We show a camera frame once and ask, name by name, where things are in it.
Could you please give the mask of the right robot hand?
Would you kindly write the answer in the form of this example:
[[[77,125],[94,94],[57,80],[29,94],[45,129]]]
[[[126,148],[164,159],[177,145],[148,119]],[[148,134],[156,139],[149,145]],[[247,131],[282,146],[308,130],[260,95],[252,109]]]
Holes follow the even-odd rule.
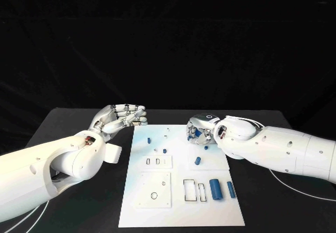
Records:
[[[208,145],[217,144],[214,139],[215,126],[220,117],[210,113],[197,114],[187,124],[188,141],[192,144]]]

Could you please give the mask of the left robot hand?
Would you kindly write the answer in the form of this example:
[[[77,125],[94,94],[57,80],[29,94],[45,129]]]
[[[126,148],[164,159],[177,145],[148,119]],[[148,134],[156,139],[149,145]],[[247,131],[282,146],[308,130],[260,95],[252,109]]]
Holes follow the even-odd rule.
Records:
[[[109,142],[126,127],[146,126],[146,107],[135,104],[107,105],[94,116],[89,130]]]

